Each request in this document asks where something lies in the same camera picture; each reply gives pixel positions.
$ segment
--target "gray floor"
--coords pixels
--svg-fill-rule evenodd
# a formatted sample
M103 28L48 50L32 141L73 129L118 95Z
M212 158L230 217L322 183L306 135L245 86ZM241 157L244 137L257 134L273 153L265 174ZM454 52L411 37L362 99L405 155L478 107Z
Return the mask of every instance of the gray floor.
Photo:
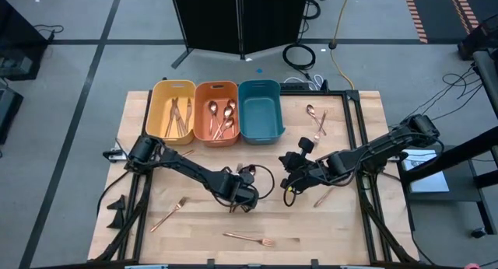
M113 0L8 0L32 24L62 24L58 39L99 39ZM342 0L322 4L322 16L310 21L305 38L327 38L333 33ZM405 0L351 0L346 7L341 38L416 39ZM181 32L170 0L121 0L111 39L178 39ZM332 89L348 84L331 64L325 45L310 45L317 54L311 74L323 75ZM171 63L182 46L106 46L89 92L61 182L32 266L84 262L93 234L96 201L109 167L103 150L114 144L127 91L147 90L166 76L205 82L228 79L283 81L299 74L282 61L278 47L251 54L252 61L208 51L194 51L177 69ZM69 122L85 82L96 47L50 46L38 78L15 82L12 88L25 96L0 159L0 267L19 266L48 182L54 171ZM335 56L342 70L360 90L381 92L388 123L399 122L419 104L445 87L441 77L461 74L468 62L458 60L453 45L341 45ZM290 52L295 61L307 54ZM462 105L453 90L429 112L430 117ZM447 144L459 144L497 125L483 90L452 117L436 122ZM489 155L481 156L490 159ZM477 162L479 172L494 168ZM498 218L498 190L486 196ZM438 264L484 263L497 258L498 238L469 239L480 226L472 204L413 204L415 239Z

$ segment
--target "yellow cable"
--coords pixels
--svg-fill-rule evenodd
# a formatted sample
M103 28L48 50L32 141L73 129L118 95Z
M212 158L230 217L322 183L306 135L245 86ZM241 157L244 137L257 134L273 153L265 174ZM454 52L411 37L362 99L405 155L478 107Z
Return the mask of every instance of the yellow cable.
M342 19L342 13L344 12L344 8L345 8L345 5L348 3L348 0L344 0L344 4L342 4L342 8L341 8L341 12L339 13L339 18L337 20L337 26L335 27L335 33L334 33L334 38L332 39L332 43L334 45L336 45L336 39L337 39L337 33L339 32L339 24L341 23L341 19ZM339 74L341 74L341 77L343 77L346 81L349 82L349 85L351 86L351 89L355 89L355 85L352 83L352 80L350 78L348 78L347 75L345 75L341 68L339 67L339 65L337 64L337 62L335 61L334 59L334 55L332 54L332 49L330 50L330 57L332 59L332 62L334 62L334 65L335 67L337 68L337 70L339 71Z

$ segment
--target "orange striped tape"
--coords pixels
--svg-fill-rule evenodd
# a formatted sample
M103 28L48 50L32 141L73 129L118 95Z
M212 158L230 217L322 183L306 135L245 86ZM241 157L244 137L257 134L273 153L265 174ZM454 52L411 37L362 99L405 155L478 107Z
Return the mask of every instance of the orange striped tape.
M426 31L423 29L422 21L420 20L419 12L417 11L417 7L413 0L406 0L406 4L408 5L408 10L412 15L413 23L415 25L417 35L421 42L427 44L427 35Z
M477 18L474 15L474 12L472 11L472 8L470 7L470 4L468 4L467 0L457 0L458 4L460 4L461 8L463 9L463 14L465 18L468 20L470 25L472 26L472 29L477 28L479 26L479 21L477 21Z

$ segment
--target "copper fork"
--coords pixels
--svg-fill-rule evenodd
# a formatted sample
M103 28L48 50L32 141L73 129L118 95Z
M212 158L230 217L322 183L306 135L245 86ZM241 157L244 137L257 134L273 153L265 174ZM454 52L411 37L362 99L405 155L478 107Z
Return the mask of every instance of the copper fork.
M263 246L275 246L275 241L273 241L272 239L266 239L266 238L255 239L255 238L251 238L251 237L247 237L247 236L233 234L233 233L230 233L230 232L224 232L223 235L227 236L227 237L238 238L238 239L245 239L247 241L253 241L253 242L256 242L256 243L260 243Z
M157 222L151 229L150 229L150 232L154 232L158 227L160 227L160 225L163 224L163 222L169 218L172 214L174 214L174 212L178 211L181 209L181 207L184 206L185 204L185 201L187 201L187 198L186 197L183 197L181 198L181 200L174 206L174 209L170 211L169 214L167 214L163 219L161 219L159 222Z

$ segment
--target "plastic bin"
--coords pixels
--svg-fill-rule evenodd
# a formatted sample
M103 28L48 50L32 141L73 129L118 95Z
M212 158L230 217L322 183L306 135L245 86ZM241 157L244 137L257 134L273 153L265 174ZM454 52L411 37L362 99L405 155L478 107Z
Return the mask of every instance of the plastic bin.
M286 130L280 106L280 84L272 80L242 82L239 86L240 133L251 145L277 142Z
M223 132L223 138L213 140L214 134L218 129L216 120L212 122L212 133L209 134L209 125L211 122L211 111L209 110L209 102L215 101L218 104L216 119L223 128L223 112L227 106L227 102L235 100L236 109L233 111L233 132L232 129L227 129ZM203 82L197 86L195 90L195 137L204 142L208 147L221 147L233 145L239 137L239 107L237 99L237 84L233 82Z
M170 135L166 137L166 130L170 121L172 101L178 97L178 109L187 125L187 104L190 98L192 112L188 121L187 134L180 136L177 130L176 118L173 118ZM168 145L186 145L194 139L195 122L195 84L188 80L163 80L153 89L150 100L149 116L147 117L146 133L162 138Z

